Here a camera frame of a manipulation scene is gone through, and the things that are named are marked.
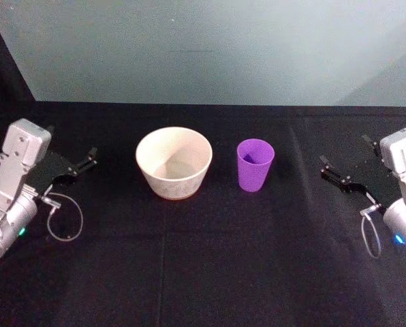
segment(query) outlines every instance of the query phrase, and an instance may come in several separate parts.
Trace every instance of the white ceramic bowl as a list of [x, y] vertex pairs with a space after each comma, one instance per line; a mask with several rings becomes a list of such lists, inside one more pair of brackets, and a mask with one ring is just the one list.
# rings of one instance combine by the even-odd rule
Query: white ceramic bowl
[[209, 141], [184, 127], [152, 131], [136, 148], [136, 162], [151, 189], [168, 200], [192, 196], [202, 184], [211, 160]]

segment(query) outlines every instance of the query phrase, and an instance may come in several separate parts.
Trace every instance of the gray wall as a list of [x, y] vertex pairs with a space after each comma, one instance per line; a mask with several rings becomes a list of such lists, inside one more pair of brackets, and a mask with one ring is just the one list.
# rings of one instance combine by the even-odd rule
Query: gray wall
[[0, 32], [37, 100], [406, 106], [406, 0], [0, 0]]

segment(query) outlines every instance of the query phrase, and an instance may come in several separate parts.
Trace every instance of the white cable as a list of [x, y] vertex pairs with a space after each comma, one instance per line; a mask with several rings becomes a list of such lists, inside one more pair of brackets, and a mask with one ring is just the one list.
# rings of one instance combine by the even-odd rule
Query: white cable
[[66, 199], [68, 199], [68, 200], [70, 200], [71, 202], [74, 203], [74, 205], [79, 210], [79, 214], [80, 214], [80, 228], [79, 228], [78, 233], [76, 235], [74, 235], [73, 237], [61, 238], [61, 237], [57, 236], [54, 232], [52, 232], [52, 229], [50, 228], [50, 220], [51, 220], [51, 218], [53, 216], [53, 213], [54, 213], [54, 210], [53, 210], [54, 208], [52, 208], [52, 210], [50, 211], [50, 214], [48, 215], [48, 218], [47, 218], [48, 232], [50, 233], [50, 235], [53, 238], [55, 238], [55, 239], [57, 239], [57, 240], [59, 240], [61, 242], [71, 242], [72, 240], [77, 239], [79, 237], [80, 233], [82, 232], [82, 229], [83, 229], [83, 213], [82, 213], [82, 209], [80, 208], [79, 204], [75, 200], [73, 200], [71, 197], [66, 196], [65, 194], [50, 192], [49, 195], [51, 195], [51, 196], [61, 196], [62, 198], [66, 198]]
[[[371, 227], [373, 228], [374, 231], [374, 235], [375, 235], [375, 239], [377, 241], [377, 247], [378, 247], [378, 254], [377, 255], [373, 255], [373, 252], [371, 251], [371, 248], [368, 244], [368, 241], [366, 240], [366, 234], [365, 234], [365, 219], [367, 219], [369, 221], [369, 223], [371, 224]], [[380, 238], [379, 238], [379, 234], [377, 233], [377, 230], [375, 229], [373, 220], [369, 217], [368, 214], [365, 214], [362, 216], [362, 223], [360, 224], [360, 229], [362, 231], [362, 237], [364, 238], [364, 242], [365, 242], [365, 247], [366, 250], [368, 251], [368, 254], [374, 258], [374, 259], [378, 259], [381, 255], [381, 244], [380, 244]]]

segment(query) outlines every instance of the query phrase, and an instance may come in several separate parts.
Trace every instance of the table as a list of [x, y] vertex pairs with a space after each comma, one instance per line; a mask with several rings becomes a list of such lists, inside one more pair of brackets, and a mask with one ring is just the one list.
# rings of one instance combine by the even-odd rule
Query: table
[[[321, 154], [363, 160], [361, 135], [406, 127], [406, 108], [0, 104], [0, 146], [20, 117], [53, 124], [50, 149], [73, 161], [97, 146], [99, 165], [60, 189], [83, 209], [80, 238], [51, 238], [41, 206], [0, 260], [0, 326], [406, 326], [406, 250], [378, 222], [384, 252], [371, 259], [368, 202], [319, 175]], [[200, 190], [178, 202], [134, 159], [143, 136], [174, 125], [213, 147]], [[245, 138], [276, 151], [257, 193], [237, 185]]]

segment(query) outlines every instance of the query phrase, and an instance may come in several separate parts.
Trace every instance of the purple plastic cup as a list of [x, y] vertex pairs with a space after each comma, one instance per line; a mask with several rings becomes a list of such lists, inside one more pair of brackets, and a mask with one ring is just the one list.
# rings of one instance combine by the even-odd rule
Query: purple plastic cup
[[263, 140], [250, 138], [238, 145], [236, 154], [239, 186], [244, 191], [259, 191], [274, 159], [274, 149]]

